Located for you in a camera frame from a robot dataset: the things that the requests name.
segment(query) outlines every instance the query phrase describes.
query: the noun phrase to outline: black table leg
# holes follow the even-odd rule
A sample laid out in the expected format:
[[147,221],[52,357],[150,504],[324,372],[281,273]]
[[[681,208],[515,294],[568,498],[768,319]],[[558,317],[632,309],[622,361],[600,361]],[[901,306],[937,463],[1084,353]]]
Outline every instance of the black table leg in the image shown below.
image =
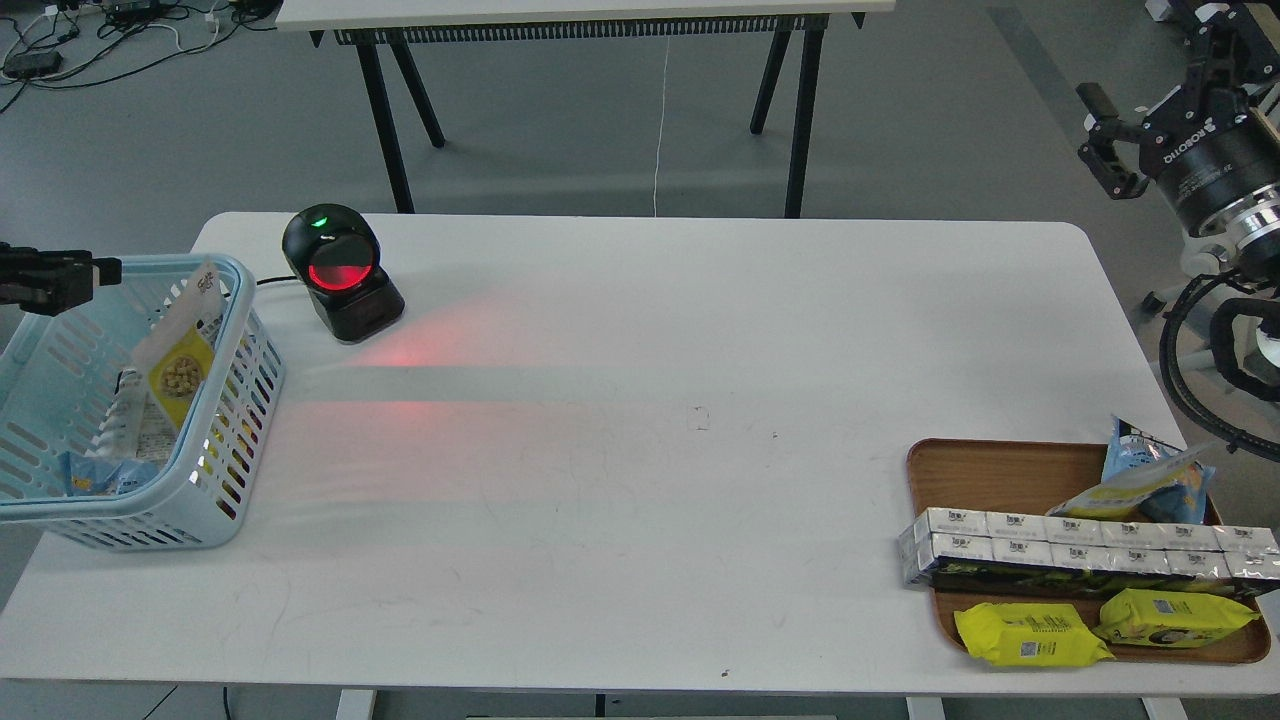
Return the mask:
[[787,205],[785,218],[800,217],[804,196],[804,176],[809,167],[809,136],[813,132],[813,102],[818,96],[818,61],[822,59],[822,38],[826,31],[804,32],[804,54],[800,55],[800,91],[796,96],[796,124],[791,135],[791,172],[787,176]]
[[764,132],[764,119],[769,115],[769,105],[773,104],[773,91],[778,87],[778,73],[782,72],[782,59],[787,55],[788,42],[791,31],[780,29],[773,33],[769,59],[764,63],[764,77],[760,78],[760,92],[755,96],[755,111],[751,113],[751,135]]
[[440,131],[440,120],[435,119],[435,109],[431,108],[431,99],[426,96],[426,87],[422,86],[422,76],[417,72],[417,64],[413,63],[413,55],[410,54],[408,45],[392,44],[392,54],[396,55],[396,63],[401,67],[401,74],[404,76],[404,85],[408,86],[410,97],[413,99],[417,114],[422,118],[422,126],[426,127],[426,135],[431,138],[431,145],[444,147],[444,132]]
[[378,127],[378,142],[383,146],[383,161],[387,163],[387,178],[392,183],[396,211],[412,214],[413,196],[408,190],[408,176],[404,174],[404,159],[401,156],[399,140],[396,137],[392,106],[387,101],[387,83],[383,81],[383,68],[378,63],[378,47],[357,45],[356,53],[360,55],[360,70],[365,76],[369,108],[374,111],[374,126]]

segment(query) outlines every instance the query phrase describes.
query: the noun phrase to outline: scanner red window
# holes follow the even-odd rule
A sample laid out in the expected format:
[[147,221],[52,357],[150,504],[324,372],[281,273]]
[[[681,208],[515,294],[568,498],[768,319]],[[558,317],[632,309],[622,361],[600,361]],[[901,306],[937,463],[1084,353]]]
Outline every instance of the scanner red window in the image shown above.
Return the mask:
[[374,272],[374,251],[364,238],[338,238],[316,250],[307,274],[321,290],[351,290]]

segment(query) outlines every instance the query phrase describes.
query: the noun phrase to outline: blue snack bag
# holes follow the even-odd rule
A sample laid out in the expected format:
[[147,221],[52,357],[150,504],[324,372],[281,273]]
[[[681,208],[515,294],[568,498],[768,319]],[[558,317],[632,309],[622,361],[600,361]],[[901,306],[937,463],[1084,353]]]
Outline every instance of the blue snack bag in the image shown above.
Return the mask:
[[60,454],[58,466],[68,497],[125,495],[160,473],[154,464],[142,460],[84,457],[74,452]]
[[[1116,473],[1172,457],[1181,452],[1120,418],[1112,419],[1115,420],[1115,432],[1111,434],[1107,457],[1102,464],[1103,484]],[[1202,524],[1208,501],[1208,483],[1215,473],[1215,468],[1193,462],[1178,473],[1171,486],[1156,491],[1138,509],[1156,523]]]

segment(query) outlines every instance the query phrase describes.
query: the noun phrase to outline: table leg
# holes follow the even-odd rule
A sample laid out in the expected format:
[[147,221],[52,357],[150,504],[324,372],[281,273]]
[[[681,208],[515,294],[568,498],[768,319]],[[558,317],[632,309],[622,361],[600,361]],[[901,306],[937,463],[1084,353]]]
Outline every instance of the table leg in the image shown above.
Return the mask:
[[906,716],[910,720],[946,720],[941,697],[908,697]]
[[374,705],[376,702],[378,691],[344,689],[338,696],[338,715],[335,720],[370,720],[374,716]]
[[1183,701],[1176,697],[1144,697],[1142,707],[1151,720],[1187,720]]
[[764,63],[764,77],[760,78],[760,92],[755,96],[755,111],[751,113],[751,135],[764,132],[764,119],[769,115],[773,91],[778,87],[778,73],[782,72],[782,59],[787,55],[787,44],[790,42],[790,29],[780,29],[773,33],[769,59]]
[[796,124],[791,135],[791,172],[787,176],[787,205],[785,218],[800,217],[804,196],[804,176],[809,168],[809,136],[813,132],[813,104],[818,95],[818,63],[822,60],[822,40],[826,31],[804,32],[804,53],[800,55],[800,91],[796,96]]
[[413,55],[408,51],[408,45],[393,44],[392,54],[404,76],[404,85],[408,86],[408,95],[413,99],[417,114],[426,127],[426,136],[431,138],[431,145],[444,147],[444,132],[440,129],[440,120],[435,119],[435,109],[431,108],[431,99],[426,96],[426,87],[422,86],[422,76],[417,72]]
[[374,111],[374,126],[378,128],[378,142],[383,147],[383,161],[387,163],[387,178],[392,183],[396,211],[413,213],[413,196],[408,190],[408,176],[404,174],[404,158],[401,156],[399,140],[396,137],[392,106],[387,100],[387,83],[383,81],[383,68],[378,63],[378,47],[357,45],[356,53],[360,55],[360,70],[365,76],[369,108]]

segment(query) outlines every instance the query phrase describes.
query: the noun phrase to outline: light blue plastic basket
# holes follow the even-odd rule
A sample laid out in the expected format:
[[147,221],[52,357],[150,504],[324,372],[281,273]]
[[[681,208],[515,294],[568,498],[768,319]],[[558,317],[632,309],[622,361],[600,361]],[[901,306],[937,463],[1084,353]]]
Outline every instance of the light blue plastic basket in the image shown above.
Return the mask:
[[[206,259],[223,325],[209,377],[169,462],[128,495],[67,497],[56,457],[92,454],[129,352]],[[253,275],[225,255],[122,258],[123,282],[58,315],[28,315],[0,357],[0,523],[28,523],[93,548],[212,547],[244,520],[284,363],[252,310]]]

